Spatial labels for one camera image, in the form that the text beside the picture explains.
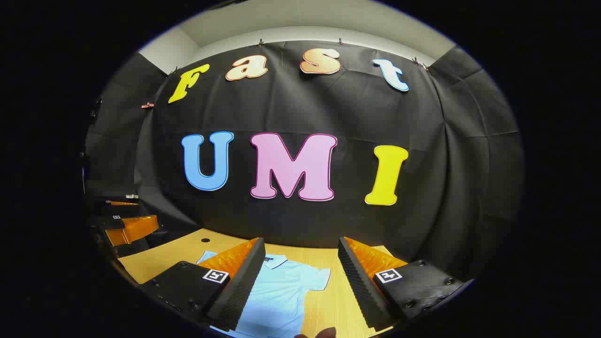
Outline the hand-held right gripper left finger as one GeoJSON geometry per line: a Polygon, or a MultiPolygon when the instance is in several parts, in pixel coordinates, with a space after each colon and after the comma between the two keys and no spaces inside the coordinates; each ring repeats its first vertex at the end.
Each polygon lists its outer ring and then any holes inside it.
{"type": "Polygon", "coordinates": [[[142,292],[193,323],[233,330],[265,258],[263,238],[199,264],[179,261],[140,285],[142,292]]]}

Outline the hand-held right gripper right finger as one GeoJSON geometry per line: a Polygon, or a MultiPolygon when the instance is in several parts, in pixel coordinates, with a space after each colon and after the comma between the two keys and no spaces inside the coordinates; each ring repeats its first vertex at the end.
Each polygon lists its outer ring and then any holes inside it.
{"type": "Polygon", "coordinates": [[[429,261],[405,262],[345,236],[338,257],[367,326],[376,330],[430,316],[470,285],[429,261]]]}

